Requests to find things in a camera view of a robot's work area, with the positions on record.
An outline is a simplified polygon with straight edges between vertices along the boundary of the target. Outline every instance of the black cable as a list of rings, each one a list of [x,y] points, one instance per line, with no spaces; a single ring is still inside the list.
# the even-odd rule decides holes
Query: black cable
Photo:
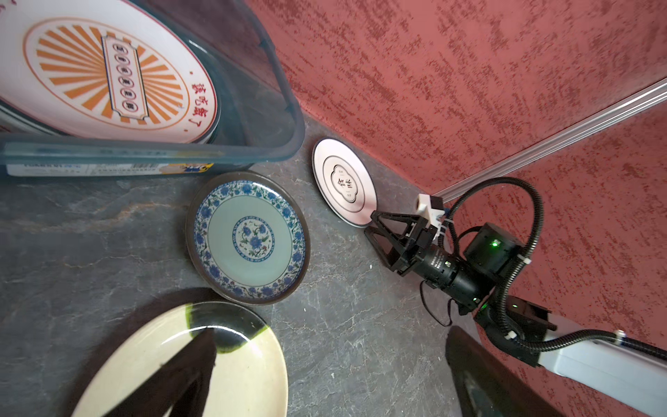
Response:
[[[450,322],[449,322],[449,324],[444,324],[443,322],[441,322],[441,321],[436,317],[435,314],[433,314],[433,312],[431,311],[431,309],[428,308],[428,306],[426,305],[426,300],[424,299],[424,282],[426,282],[426,280],[422,281],[422,282],[419,284],[419,295],[422,297],[422,304],[424,305],[424,308],[426,309],[426,311],[428,312],[428,314],[430,314],[431,317],[432,317],[433,319],[435,319],[435,321],[437,321],[438,323],[440,323],[441,326],[443,326],[443,327],[450,327],[450,326],[452,325],[452,323],[453,323],[453,321],[452,321],[452,302],[454,301],[454,299],[453,299],[453,298],[450,298],[450,300],[447,302],[447,316],[448,316],[448,318],[450,319]]]
[[[484,188],[490,187],[491,185],[503,184],[503,183],[516,185],[528,192],[530,198],[533,201],[533,215],[534,215],[533,224],[530,229],[530,236],[528,237],[526,245],[519,251],[520,257],[516,257],[512,261],[513,264],[512,267],[510,268],[510,273],[507,275],[507,278],[503,283],[496,286],[496,290],[494,291],[493,295],[494,309],[496,310],[497,313],[496,319],[498,321],[498,325],[503,332],[508,334],[510,333],[510,331],[512,331],[512,326],[510,325],[508,321],[509,317],[507,316],[507,298],[509,295],[510,286],[512,286],[512,283],[516,279],[516,276],[523,270],[524,266],[526,265],[526,262],[524,260],[528,260],[530,262],[530,256],[532,255],[533,251],[535,250],[535,247],[538,244],[538,240],[540,238],[540,232],[542,231],[542,224],[544,223],[544,207],[542,206],[542,198],[540,197],[540,194],[537,192],[535,187],[533,187],[528,182],[522,179],[513,177],[498,177],[498,178],[487,179],[486,181],[482,181],[481,183],[475,185],[473,188],[469,189],[466,193],[464,193],[461,197],[459,197],[459,199],[456,200],[456,203],[454,203],[454,205],[450,209],[447,218],[449,220],[452,220],[456,211],[461,207],[464,201],[470,198],[471,195],[477,193],[478,191]],[[454,222],[448,222],[448,223],[449,223],[450,233],[452,235],[452,241],[454,242],[454,253],[459,254],[460,238],[458,238],[456,235]],[[548,340],[545,342],[528,342],[526,340],[523,340],[522,335],[515,337],[513,340],[519,346],[527,350],[535,352],[549,352],[550,350],[562,349],[565,348],[566,346],[582,342],[584,340],[605,340],[607,342],[614,343],[617,342],[617,337],[615,333],[605,332],[603,330],[579,330],[577,332],[569,333],[560,336],[559,338]],[[620,345],[631,349],[635,349],[639,352],[643,352],[645,354],[649,354],[663,360],[667,360],[667,351],[640,342],[639,340],[631,338],[623,338],[622,341],[620,342]]]
[[[458,238],[456,238],[457,246],[458,246],[458,243],[461,241],[461,239],[462,239],[465,235],[467,235],[468,233],[478,232],[478,231],[480,231],[480,230],[482,230],[482,227],[481,227],[481,226],[474,226],[474,227],[472,227],[472,228],[470,228],[470,229],[464,231],[463,233],[461,233],[461,236],[459,236]],[[458,253],[456,253],[456,252],[454,253],[454,255],[457,255],[458,257],[461,257],[461,254],[458,254]]]
[[[440,249],[445,248],[445,233],[447,233],[447,229],[445,227],[440,227],[440,235],[438,235],[438,246]]]

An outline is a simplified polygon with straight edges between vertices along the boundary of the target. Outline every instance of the chinese characters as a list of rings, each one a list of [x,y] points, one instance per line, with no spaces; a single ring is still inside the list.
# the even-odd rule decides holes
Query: chinese characters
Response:
[[[11,4],[16,5],[16,0],[10,0]],[[7,9],[5,5],[0,5],[0,15]]]
[[[192,90],[195,92],[195,94],[206,93],[206,87],[204,84],[193,84]],[[195,99],[195,104],[196,107],[192,112],[192,116],[197,117],[197,119],[188,119],[188,121],[199,127],[201,126],[202,122],[200,118],[206,118],[209,111],[208,109],[204,108],[204,106],[208,106],[208,99],[205,95],[200,95],[199,98]]]
[[[136,49],[128,40],[109,35],[102,37],[102,48],[107,64],[111,108],[121,117],[143,120],[148,111]]]
[[[343,180],[342,178],[339,178],[338,185],[340,185],[341,187],[353,188],[351,179]]]

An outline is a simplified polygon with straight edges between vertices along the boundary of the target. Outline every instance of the green glaze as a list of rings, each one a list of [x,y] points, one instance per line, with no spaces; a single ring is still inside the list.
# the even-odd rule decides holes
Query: green glaze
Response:
[[[234,225],[246,216],[262,219],[274,233],[273,253],[262,262],[243,259],[234,247]],[[285,218],[257,197],[239,195],[225,200],[209,220],[207,236],[211,255],[220,270],[246,286],[262,287],[274,282],[283,275],[292,255],[292,238]]]
[[[188,304],[185,321],[189,329],[220,326],[213,330],[213,341],[219,354],[234,352],[269,327],[257,314],[229,302]],[[190,336],[194,338],[202,331],[194,330]]]

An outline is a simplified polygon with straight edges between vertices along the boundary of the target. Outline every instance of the stone surface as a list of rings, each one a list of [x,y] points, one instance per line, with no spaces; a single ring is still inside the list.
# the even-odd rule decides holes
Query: stone surface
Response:
[[[307,120],[298,154],[253,170],[299,203],[311,261],[286,300],[256,308],[283,346],[290,416],[459,416],[447,329],[417,276],[381,266],[363,230],[317,190]],[[419,192],[360,154],[380,210],[411,212]],[[0,183],[0,404],[3,415],[70,414],[126,337],[171,307],[216,297],[185,248],[187,207],[209,177],[23,179]],[[447,297],[426,298],[445,316]],[[454,321],[478,339],[471,317]]]

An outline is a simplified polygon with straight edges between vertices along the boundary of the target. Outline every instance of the blue floral pattern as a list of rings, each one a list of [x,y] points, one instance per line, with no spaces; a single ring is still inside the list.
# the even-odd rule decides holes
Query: blue floral pattern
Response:
[[[262,262],[273,253],[273,230],[262,219],[245,216],[231,233],[236,252],[250,262]]]
[[[238,195],[252,195],[271,204],[285,218],[285,222],[287,223],[289,232],[291,234],[292,252],[289,264],[285,268],[285,271],[275,281],[266,284],[265,286],[246,286],[225,276],[224,271],[220,270],[209,250],[209,219],[225,200],[234,198]],[[243,219],[239,220],[239,223],[237,223],[237,225],[234,227],[234,237],[238,236],[239,239],[239,241],[235,241],[235,247],[236,242],[240,242],[240,240],[245,237],[247,240],[246,247],[250,248],[248,249],[249,253],[251,250],[259,250],[257,256],[260,258],[265,256],[264,259],[268,258],[268,256],[271,254],[270,252],[273,250],[273,245],[275,244],[273,241],[273,231],[270,230],[266,223],[259,224],[258,222],[256,226],[257,234],[255,235],[255,229],[253,226],[248,223],[243,223],[242,221]],[[296,216],[294,209],[275,191],[264,185],[255,183],[254,181],[232,181],[223,184],[211,191],[211,193],[207,195],[204,201],[201,203],[199,210],[197,211],[194,234],[197,254],[199,255],[199,259],[202,262],[204,269],[207,271],[209,277],[217,282],[218,285],[220,285],[223,289],[240,298],[267,300],[278,297],[284,291],[288,290],[289,287],[297,280],[305,264],[306,253],[303,226],[301,225],[299,218]],[[268,245],[265,245],[269,239],[262,241],[262,239],[264,239],[267,234],[271,235],[270,248]],[[263,246],[267,247],[266,252],[264,254],[260,254]]]

